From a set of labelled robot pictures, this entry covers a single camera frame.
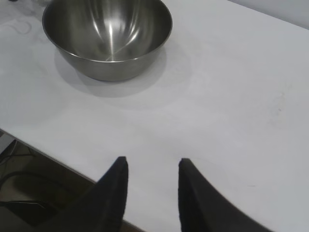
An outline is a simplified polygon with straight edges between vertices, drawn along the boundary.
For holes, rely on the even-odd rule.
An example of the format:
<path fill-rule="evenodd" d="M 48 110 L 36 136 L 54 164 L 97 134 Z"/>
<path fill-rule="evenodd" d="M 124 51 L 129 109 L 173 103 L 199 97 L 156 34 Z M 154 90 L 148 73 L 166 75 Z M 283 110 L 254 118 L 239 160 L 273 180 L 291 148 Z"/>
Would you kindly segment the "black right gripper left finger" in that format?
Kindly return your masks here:
<path fill-rule="evenodd" d="M 118 232 L 126 208 L 128 163 L 118 157 L 78 201 L 34 229 L 35 232 Z"/>

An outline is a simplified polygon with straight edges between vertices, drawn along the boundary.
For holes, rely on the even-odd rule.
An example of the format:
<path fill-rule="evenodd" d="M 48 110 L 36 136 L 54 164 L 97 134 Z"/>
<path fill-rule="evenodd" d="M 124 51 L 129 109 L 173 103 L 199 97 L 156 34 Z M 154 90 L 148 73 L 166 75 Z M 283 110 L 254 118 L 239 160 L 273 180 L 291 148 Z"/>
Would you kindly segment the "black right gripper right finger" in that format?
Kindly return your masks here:
<path fill-rule="evenodd" d="M 268 232 L 229 202 L 190 159 L 179 162 L 178 209 L 182 232 Z"/>

